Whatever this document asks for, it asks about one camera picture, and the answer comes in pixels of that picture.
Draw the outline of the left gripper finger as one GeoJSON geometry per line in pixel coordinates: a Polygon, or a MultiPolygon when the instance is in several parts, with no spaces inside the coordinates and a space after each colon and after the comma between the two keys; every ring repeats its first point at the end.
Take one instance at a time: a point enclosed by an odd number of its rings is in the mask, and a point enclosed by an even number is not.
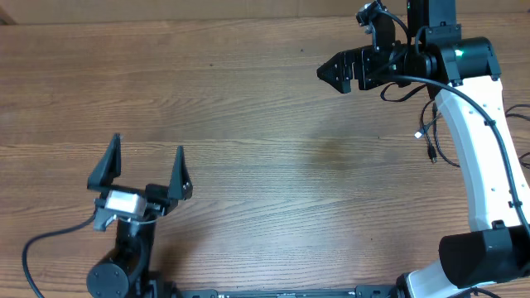
{"type": "Polygon", "coordinates": [[[192,192],[193,185],[186,168],[184,149],[182,146],[178,146],[167,197],[171,200],[187,200],[191,198],[192,192]]]}
{"type": "Polygon", "coordinates": [[[88,190],[103,191],[121,175],[121,135],[113,135],[106,152],[87,180],[88,190]]]}

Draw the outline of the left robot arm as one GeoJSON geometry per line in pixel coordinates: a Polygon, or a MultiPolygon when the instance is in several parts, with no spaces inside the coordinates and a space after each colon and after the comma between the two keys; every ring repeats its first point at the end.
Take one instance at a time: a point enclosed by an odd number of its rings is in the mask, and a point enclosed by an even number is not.
{"type": "Polygon", "coordinates": [[[116,134],[87,182],[89,190],[99,192],[94,230],[117,224],[114,247],[89,271],[87,289],[93,297],[177,297],[175,283],[149,267],[157,220],[192,196],[184,149],[176,149],[168,186],[148,184],[141,190],[114,184],[120,175],[121,136],[116,134]]]}

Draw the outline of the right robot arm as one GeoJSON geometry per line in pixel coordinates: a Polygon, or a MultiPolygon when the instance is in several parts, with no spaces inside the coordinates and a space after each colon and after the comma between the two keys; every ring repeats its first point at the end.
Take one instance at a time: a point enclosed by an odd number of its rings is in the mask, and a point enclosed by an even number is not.
{"type": "Polygon", "coordinates": [[[427,89],[455,143],[469,205],[468,233],[444,237],[438,259],[392,286],[357,286],[357,297],[468,297],[529,274],[529,186],[504,112],[492,43],[464,38],[452,1],[410,1],[402,21],[380,2],[357,21],[372,42],[317,70],[342,94],[416,84],[427,89]]]}

